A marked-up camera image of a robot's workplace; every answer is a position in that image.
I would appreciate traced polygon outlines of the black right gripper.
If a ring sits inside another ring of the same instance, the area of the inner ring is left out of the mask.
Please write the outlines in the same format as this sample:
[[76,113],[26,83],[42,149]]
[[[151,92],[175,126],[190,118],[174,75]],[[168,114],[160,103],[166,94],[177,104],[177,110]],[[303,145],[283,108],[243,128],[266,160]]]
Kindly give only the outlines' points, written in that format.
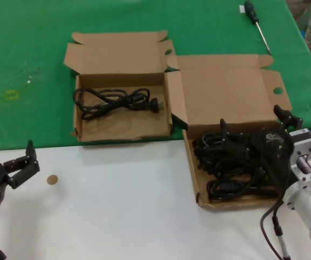
[[[301,130],[303,120],[282,109],[274,106],[274,114],[279,120],[279,128],[282,131]],[[290,182],[290,153],[291,149],[284,134],[275,128],[253,131],[251,134],[231,133],[228,124],[220,119],[221,148],[233,155],[238,160],[250,160],[252,150],[260,159],[262,168],[275,187],[288,187]]]

